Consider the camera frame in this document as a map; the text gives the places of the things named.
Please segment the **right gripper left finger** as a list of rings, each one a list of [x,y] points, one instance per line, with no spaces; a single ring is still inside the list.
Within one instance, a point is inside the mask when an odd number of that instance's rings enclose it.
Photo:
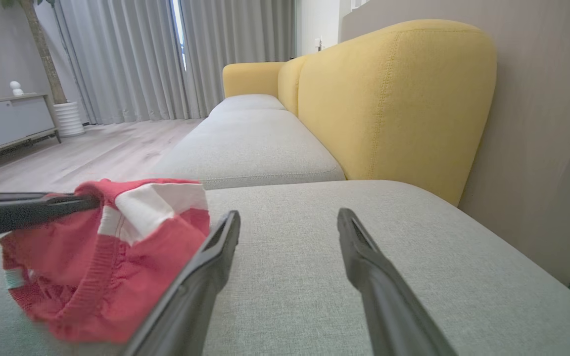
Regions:
[[[200,356],[238,245],[240,214],[224,214],[122,349],[123,356]]]

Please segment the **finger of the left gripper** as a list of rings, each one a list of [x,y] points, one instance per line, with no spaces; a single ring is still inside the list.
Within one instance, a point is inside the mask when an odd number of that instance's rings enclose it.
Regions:
[[[54,192],[0,192],[0,234],[92,210],[100,200],[92,195]]]

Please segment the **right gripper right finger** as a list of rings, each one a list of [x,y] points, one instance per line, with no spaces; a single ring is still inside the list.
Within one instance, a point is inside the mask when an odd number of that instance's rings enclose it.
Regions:
[[[359,291],[376,356],[454,356],[456,351],[355,212],[337,229],[348,280]]]

